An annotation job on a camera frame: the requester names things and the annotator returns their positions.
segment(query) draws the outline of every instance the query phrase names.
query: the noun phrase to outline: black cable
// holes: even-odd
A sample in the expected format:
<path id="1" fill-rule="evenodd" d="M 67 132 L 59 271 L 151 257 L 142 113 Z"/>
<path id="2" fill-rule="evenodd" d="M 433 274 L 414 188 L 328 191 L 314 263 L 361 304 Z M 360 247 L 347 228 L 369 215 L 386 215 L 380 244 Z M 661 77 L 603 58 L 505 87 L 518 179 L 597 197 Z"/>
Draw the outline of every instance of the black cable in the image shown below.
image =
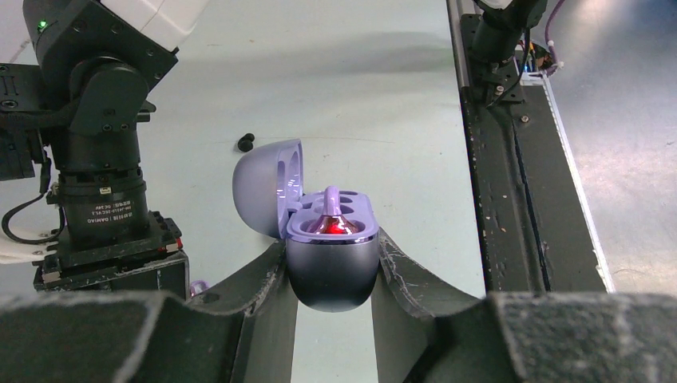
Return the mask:
<path id="1" fill-rule="evenodd" d="M 525 66 L 527 65 L 527 60 L 529 59 L 529 46 L 531 45 L 531 30 L 526 29 L 525 30 L 525 47 L 523 48 L 524 54 L 522 54 L 522 62 L 520 64 L 520 71 L 519 75 L 517 76 L 517 80 L 515 81 L 514 84 L 510 85 L 510 88 L 505 90 L 499 97 L 496 97 L 496 100 L 491 101 L 489 105 L 487 105 L 487 108 L 494 106 L 495 104 L 498 104 L 501 102 L 505 96 L 508 93 L 511 93 L 515 88 L 520 84 L 520 81 L 522 80 L 522 74 L 525 72 Z"/>
<path id="2" fill-rule="evenodd" d="M 19 213 L 21 210 L 27 208 L 28 206 L 36 203 L 40 199 L 44 198 L 45 194 L 41 193 L 37 198 L 32 199 L 26 203 L 22 203 L 21 205 L 15 207 L 14 209 L 8 211 L 3 217 L 2 217 L 2 232 L 5 233 L 5 235 L 15 241 L 16 243 L 23 243 L 25 245 L 42 245 L 43 243 L 49 243 L 49 242 L 54 242 L 57 240 L 59 235 L 63 232 L 65 228 L 65 214 L 63 209 L 60 207 L 59 208 L 59 229 L 57 232 L 50 237 L 43 238 L 43 239 L 24 239 L 17 237 L 10 229 L 10 221 L 12 220 L 12 217 L 14 217 L 17 213 Z"/>

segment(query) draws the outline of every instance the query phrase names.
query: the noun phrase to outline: bolt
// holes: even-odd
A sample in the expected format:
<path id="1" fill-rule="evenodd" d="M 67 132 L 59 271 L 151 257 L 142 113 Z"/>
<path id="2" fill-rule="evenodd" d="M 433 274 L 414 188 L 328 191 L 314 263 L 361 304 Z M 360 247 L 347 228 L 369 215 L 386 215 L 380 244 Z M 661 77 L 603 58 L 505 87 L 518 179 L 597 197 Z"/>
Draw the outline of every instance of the bolt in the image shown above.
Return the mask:
<path id="1" fill-rule="evenodd" d="M 237 148 L 242 152 L 249 152 L 254 148 L 254 135 L 251 133 L 245 134 L 237 141 Z"/>
<path id="2" fill-rule="evenodd" d="M 76 20 L 70 27 L 76 32 L 85 32 L 87 30 L 87 23 L 82 20 Z"/>
<path id="3" fill-rule="evenodd" d="M 14 100 L 4 100 L 3 102 L 0 102 L 0 106 L 3 108 L 8 108 L 8 109 L 13 109 L 18 106 L 17 101 Z"/>

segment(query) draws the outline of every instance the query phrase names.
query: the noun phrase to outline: cable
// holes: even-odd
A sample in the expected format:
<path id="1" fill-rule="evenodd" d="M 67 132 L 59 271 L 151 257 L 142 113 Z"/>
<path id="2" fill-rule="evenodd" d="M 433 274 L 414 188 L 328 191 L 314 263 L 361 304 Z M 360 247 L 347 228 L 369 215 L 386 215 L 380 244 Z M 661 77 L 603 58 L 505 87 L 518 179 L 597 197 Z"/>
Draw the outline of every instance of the cable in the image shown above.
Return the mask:
<path id="1" fill-rule="evenodd" d="M 514 84 L 510 85 L 510 88 L 505 90 L 499 97 L 496 97 L 494 101 L 491 101 L 489 105 L 487 105 L 487 108 L 490 108 L 494 106 L 495 104 L 498 104 L 501 102 L 504 98 L 505 95 L 508 93 L 511 93 L 515 88 L 520 84 L 520 81 L 522 80 L 522 74 L 525 72 L 525 66 L 527 65 L 527 60 L 529 59 L 529 45 L 531 44 L 531 30 L 526 29 L 525 30 L 525 47 L 524 47 L 524 53 L 522 54 L 522 62 L 520 64 L 520 74 L 517 76 L 517 80 L 515 81 Z"/>
<path id="2" fill-rule="evenodd" d="M 548 17 L 548 22 L 545 23 L 545 43 L 548 44 L 548 50 L 550 51 L 550 56 L 552 56 L 552 62 L 554 63 L 546 71 L 549 77 L 555 74 L 555 72 L 564 65 L 563 62 L 559 62 L 557 60 L 557 52 L 555 51 L 555 42 L 553 40 L 550 40 L 550 24 L 552 24 L 552 20 L 555 20 L 557 12 L 560 11 L 560 8 L 562 7 L 562 4 L 564 4 L 565 1 L 566 0 L 560 0 L 559 2 L 557 2 L 555 8 L 552 10 L 552 13 Z"/>
<path id="3" fill-rule="evenodd" d="M 10 229 L 10 220 L 12 220 L 12 217 L 14 217 L 17 213 L 19 213 L 21 210 L 27 208 L 28 206 L 36 203 L 40 199 L 45 197 L 44 193 L 41 193 L 37 198 L 32 199 L 26 203 L 22 203 L 21 205 L 15 207 L 14 209 L 8 211 L 3 217 L 2 217 L 2 232 L 5 233 L 5 235 L 15 241 L 16 243 L 23 243 L 25 245 L 42 245 L 43 243 L 49 243 L 49 242 L 54 242 L 59 235 L 63 232 L 65 228 L 65 214 L 63 211 L 63 208 L 59 208 L 59 228 L 57 232 L 54 235 L 51 235 L 50 237 L 44 238 L 44 239 L 24 239 L 17 237 Z"/>

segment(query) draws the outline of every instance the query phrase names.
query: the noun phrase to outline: open lid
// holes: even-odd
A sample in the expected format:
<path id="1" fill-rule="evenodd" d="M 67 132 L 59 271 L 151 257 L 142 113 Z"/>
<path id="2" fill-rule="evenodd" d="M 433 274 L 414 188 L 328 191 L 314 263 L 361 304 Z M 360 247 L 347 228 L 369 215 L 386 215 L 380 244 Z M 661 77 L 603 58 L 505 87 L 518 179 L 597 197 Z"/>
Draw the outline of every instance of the open lid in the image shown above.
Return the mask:
<path id="1" fill-rule="evenodd" d="M 237 212 L 249 227 L 285 238 L 289 211 L 302 207 L 301 140 L 275 142 L 245 154 L 235 166 L 232 191 Z"/>

